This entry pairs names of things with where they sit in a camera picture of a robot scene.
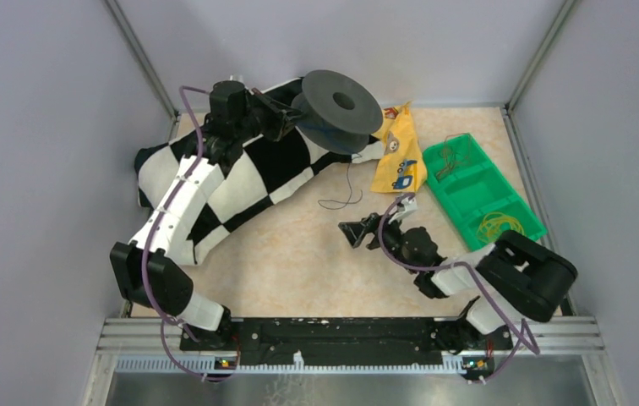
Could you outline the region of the grey plastic cable spool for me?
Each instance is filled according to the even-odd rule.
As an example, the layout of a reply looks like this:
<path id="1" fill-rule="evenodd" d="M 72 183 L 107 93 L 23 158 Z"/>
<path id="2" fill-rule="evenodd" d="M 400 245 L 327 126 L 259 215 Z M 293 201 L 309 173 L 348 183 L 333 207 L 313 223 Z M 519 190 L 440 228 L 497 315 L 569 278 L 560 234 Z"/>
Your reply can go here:
<path id="1" fill-rule="evenodd" d="M 374 96 L 356 80 L 327 69 L 307 73 L 292 100 L 292 120 L 309 140 L 338 154 L 359 153 L 380 129 L 383 113 Z"/>

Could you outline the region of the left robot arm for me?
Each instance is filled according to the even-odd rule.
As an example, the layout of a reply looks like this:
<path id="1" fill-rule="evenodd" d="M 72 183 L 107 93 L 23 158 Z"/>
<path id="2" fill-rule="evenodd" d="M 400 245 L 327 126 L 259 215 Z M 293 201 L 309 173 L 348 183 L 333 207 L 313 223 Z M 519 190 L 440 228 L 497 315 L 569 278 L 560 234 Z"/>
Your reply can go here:
<path id="1" fill-rule="evenodd" d="M 207 93 L 210 110 L 194 120 L 194 131 L 150 152 L 148 162 L 165 157 L 173 170 L 163 191 L 148 193 L 139 184 L 150 216 L 128 242 L 111 249 L 124 299 L 155 310 L 169 324 L 199 331 L 212 349 L 231 342 L 230 311 L 198 293 L 184 268 L 199 264 L 233 229 L 315 175 L 323 153 L 297 128 L 298 111 L 291 107 L 301 84 L 282 84 L 278 97 L 238 80 L 214 84 Z"/>

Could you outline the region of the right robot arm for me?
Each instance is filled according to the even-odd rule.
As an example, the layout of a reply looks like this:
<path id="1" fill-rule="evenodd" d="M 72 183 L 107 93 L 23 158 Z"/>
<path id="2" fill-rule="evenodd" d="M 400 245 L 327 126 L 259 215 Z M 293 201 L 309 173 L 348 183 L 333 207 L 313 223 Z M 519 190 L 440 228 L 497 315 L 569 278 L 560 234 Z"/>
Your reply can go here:
<path id="1" fill-rule="evenodd" d="M 419 291 L 431 299 L 477 289 L 479 297 L 456 326 L 467 348 L 480 348 L 509 322 L 550 321 L 578 277 L 571 262 L 517 231 L 504 231 L 493 243 L 449 258 L 439 253 L 426 228 L 403 231 L 401 222 L 383 221 L 377 213 L 338 228 L 353 248 L 370 236 L 368 249 L 383 250 L 415 276 Z"/>

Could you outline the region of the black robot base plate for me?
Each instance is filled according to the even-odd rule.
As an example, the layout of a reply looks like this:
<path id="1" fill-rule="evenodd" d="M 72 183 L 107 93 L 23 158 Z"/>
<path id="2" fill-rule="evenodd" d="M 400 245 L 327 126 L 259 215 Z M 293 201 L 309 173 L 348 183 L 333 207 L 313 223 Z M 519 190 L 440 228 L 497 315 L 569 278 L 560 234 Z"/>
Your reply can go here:
<path id="1" fill-rule="evenodd" d="M 227 351 L 242 366 L 290 365 L 297 354 L 307 366 L 438 365 L 452 355 L 513 346 L 506 327 L 484 336 L 465 321 L 432 317 L 243 318 L 219 332 L 192 332 L 181 351 Z"/>

